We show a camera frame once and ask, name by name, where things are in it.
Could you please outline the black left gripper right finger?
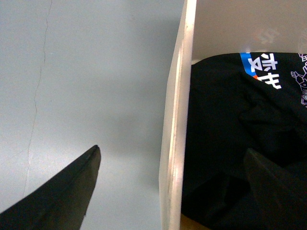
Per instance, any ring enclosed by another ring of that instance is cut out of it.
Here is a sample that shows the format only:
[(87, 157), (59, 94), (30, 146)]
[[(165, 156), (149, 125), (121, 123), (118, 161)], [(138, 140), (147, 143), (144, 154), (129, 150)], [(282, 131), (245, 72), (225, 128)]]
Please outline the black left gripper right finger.
[(244, 167), (267, 229), (305, 230), (307, 182), (253, 149), (247, 149)]

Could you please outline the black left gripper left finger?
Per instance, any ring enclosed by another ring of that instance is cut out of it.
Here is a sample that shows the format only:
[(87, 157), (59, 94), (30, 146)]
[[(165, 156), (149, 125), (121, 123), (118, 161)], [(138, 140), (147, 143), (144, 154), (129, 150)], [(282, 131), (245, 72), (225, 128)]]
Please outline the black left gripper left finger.
[(92, 146), (31, 194), (0, 214), (2, 230), (78, 230), (86, 215), (101, 162)]

